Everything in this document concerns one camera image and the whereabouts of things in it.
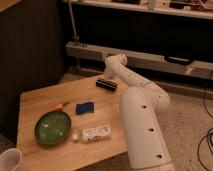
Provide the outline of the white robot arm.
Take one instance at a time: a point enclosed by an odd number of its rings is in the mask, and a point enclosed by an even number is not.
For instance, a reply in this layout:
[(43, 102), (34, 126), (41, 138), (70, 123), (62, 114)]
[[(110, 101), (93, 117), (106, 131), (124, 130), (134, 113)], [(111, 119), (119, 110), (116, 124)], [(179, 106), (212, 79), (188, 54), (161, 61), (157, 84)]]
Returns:
[(107, 57), (105, 65), (107, 79), (118, 76), (128, 85), (119, 107), (132, 171), (176, 171), (156, 118), (168, 109), (168, 93), (128, 69), (124, 54)]

